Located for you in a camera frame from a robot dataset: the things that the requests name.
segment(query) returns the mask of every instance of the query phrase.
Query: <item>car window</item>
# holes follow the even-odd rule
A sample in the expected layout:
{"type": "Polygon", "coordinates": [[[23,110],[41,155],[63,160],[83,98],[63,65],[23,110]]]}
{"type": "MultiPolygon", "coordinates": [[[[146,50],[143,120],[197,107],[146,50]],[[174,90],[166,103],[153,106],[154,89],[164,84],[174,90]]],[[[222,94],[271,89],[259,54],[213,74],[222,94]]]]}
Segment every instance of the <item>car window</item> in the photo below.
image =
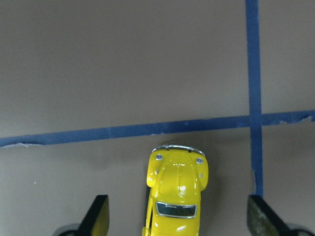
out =
{"type": "Polygon", "coordinates": [[[196,215],[196,205],[172,205],[157,202],[159,215],[176,218],[193,218],[196,215]]]}

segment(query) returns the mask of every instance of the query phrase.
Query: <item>gray surface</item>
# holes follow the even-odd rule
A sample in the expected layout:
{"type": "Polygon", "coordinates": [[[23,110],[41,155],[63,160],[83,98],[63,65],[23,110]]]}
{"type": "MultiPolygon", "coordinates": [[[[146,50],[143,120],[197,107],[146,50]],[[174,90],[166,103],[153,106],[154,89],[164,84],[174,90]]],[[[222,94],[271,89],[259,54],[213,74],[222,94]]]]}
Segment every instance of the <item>gray surface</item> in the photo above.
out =
{"type": "Polygon", "coordinates": [[[1,136],[248,113],[242,0],[1,9],[1,136]]]}
{"type": "MultiPolygon", "coordinates": [[[[260,1],[262,109],[314,109],[315,2],[260,1]]],[[[243,0],[1,1],[0,137],[248,115],[243,0]]],[[[314,225],[314,124],[264,128],[266,201],[314,225]]],[[[140,235],[151,149],[209,158],[200,235],[249,235],[248,129],[0,150],[0,235],[51,236],[110,195],[140,235]]]]}

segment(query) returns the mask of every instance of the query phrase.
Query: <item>yellow toy car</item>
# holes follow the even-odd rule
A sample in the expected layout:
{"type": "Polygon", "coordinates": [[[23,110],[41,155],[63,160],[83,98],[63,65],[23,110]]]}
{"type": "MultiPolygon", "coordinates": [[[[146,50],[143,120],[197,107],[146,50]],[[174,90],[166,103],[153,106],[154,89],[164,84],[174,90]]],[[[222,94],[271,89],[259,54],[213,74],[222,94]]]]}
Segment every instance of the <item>yellow toy car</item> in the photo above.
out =
{"type": "Polygon", "coordinates": [[[150,155],[148,208],[142,236],[198,236],[201,191],[208,184],[203,152],[163,145],[150,155]]]}

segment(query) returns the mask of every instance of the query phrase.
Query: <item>car hood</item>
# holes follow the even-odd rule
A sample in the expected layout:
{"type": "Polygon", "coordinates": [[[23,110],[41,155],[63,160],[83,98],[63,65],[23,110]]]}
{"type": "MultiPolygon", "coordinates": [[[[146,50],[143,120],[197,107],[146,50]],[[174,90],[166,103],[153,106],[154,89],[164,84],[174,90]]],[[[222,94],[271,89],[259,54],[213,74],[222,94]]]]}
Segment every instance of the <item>car hood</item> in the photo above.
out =
{"type": "Polygon", "coordinates": [[[187,203],[200,200],[200,186],[194,160],[188,152],[173,150],[161,166],[153,195],[159,201],[168,203],[170,197],[174,203],[187,203]]]}

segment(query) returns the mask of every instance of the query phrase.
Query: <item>blue tape line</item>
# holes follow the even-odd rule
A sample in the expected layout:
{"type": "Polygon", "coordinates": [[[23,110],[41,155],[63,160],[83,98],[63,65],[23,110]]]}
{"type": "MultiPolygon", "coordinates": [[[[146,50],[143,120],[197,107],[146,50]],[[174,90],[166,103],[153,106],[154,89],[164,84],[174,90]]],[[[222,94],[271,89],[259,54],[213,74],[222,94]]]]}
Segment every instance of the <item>blue tape line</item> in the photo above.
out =
{"type": "MultiPolygon", "coordinates": [[[[315,121],[315,110],[264,114],[262,116],[262,123],[263,125],[277,125],[282,123],[293,124],[302,122],[306,118],[311,118],[312,121],[315,121]]],[[[4,137],[0,138],[0,147],[18,143],[37,145],[66,144],[73,142],[126,138],[145,135],[161,135],[192,131],[243,128],[249,127],[249,125],[249,116],[161,122],[153,124],[116,126],[97,129],[4,137]]]]}
{"type": "Polygon", "coordinates": [[[250,96],[250,130],[254,194],[263,196],[263,159],[261,132],[261,88],[258,0],[246,0],[248,74],[250,96]]]}

